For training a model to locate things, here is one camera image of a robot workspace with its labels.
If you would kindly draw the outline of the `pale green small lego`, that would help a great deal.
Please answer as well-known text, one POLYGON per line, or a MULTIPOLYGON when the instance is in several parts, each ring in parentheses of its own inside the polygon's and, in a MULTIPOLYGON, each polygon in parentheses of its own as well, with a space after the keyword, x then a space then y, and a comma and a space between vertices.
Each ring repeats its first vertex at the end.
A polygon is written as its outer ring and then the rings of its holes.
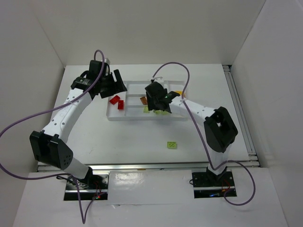
POLYGON ((147 106, 145 106, 145 107, 143 108, 143 112, 146 113, 146 114, 148 114, 148 113, 150 112, 147 106))

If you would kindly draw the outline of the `brown lego plate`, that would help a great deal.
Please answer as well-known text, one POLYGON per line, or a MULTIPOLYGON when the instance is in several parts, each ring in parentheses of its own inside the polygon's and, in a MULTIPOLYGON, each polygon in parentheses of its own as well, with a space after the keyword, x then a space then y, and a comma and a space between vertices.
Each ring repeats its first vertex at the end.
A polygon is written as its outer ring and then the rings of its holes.
POLYGON ((140 97, 140 101, 141 101, 141 103, 143 104, 143 105, 147 105, 148 104, 148 102, 147 102, 147 99, 146 99, 146 97, 140 97))

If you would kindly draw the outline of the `red rectangular lego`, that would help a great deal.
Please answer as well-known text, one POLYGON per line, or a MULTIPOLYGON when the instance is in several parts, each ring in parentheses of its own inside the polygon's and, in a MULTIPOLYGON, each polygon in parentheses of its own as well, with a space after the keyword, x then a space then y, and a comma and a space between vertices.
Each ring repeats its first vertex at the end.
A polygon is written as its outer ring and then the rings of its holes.
POLYGON ((110 100, 109 100, 109 102, 112 104, 112 105, 115 105, 116 103, 118 103, 119 101, 120 101, 120 96, 118 96, 118 95, 115 95, 113 98, 111 98, 110 100))

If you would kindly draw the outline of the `pale green lego pair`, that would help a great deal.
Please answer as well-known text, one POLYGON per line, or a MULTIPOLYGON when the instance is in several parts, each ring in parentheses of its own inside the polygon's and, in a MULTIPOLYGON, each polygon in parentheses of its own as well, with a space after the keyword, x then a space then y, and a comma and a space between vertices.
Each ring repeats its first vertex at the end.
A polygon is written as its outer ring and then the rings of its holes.
POLYGON ((168 141, 167 142, 167 149, 177 149, 178 144, 175 141, 168 141))

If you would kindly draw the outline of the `pale green small brick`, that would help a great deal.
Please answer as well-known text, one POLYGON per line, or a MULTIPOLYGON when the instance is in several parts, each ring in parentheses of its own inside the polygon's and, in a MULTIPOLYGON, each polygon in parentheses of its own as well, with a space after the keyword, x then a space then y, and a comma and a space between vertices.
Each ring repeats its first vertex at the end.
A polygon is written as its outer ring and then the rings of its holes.
POLYGON ((155 113, 156 113, 156 114, 161 114, 161 115, 166 115, 166 114, 167 114, 166 111, 156 111, 155 113))

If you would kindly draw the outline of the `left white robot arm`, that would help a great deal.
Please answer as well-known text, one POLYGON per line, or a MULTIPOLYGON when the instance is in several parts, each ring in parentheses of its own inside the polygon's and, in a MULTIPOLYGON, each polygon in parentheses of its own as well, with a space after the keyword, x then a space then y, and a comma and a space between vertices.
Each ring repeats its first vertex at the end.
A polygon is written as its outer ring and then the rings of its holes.
POLYGON ((83 188, 102 184, 101 176, 93 174, 91 167, 74 157, 67 141, 75 123, 94 97, 107 98, 125 91, 119 70, 111 72, 108 59, 91 60, 89 69, 73 81, 65 106, 41 131, 31 133, 29 139, 35 159, 74 176, 83 188))

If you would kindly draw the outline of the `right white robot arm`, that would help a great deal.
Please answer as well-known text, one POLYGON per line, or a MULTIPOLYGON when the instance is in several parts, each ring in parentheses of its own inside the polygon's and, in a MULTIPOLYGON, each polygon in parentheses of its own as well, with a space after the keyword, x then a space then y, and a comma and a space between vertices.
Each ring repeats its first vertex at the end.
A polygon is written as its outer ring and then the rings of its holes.
POLYGON ((192 120, 209 161, 206 168, 210 181, 219 181, 227 170, 229 151, 238 130, 228 110, 192 102, 175 91, 170 91, 153 80, 146 88, 149 110, 161 110, 192 120))

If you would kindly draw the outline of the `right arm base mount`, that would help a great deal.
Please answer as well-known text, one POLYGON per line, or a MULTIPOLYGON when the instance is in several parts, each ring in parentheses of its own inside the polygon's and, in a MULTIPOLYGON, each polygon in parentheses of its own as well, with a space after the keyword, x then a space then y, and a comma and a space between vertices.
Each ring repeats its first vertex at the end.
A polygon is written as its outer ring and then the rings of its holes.
POLYGON ((194 198, 236 197, 237 192, 231 171, 227 171, 219 180, 211 180, 206 172, 193 172, 189 183, 193 186, 194 198))

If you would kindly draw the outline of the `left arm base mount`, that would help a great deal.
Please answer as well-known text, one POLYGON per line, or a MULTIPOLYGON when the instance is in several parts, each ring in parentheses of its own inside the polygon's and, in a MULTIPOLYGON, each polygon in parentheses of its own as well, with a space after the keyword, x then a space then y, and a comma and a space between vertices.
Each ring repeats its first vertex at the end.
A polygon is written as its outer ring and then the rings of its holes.
MULTIPOLYGON (((62 177, 57 176, 57 180, 65 181, 64 201, 77 201, 78 194, 77 188, 72 180, 71 176, 62 177)), ((81 182, 77 181, 80 190, 80 199, 82 201, 90 201, 93 198, 97 201, 106 201, 108 199, 108 182, 109 174, 101 174, 99 178, 93 181, 89 186, 85 186, 81 182)))

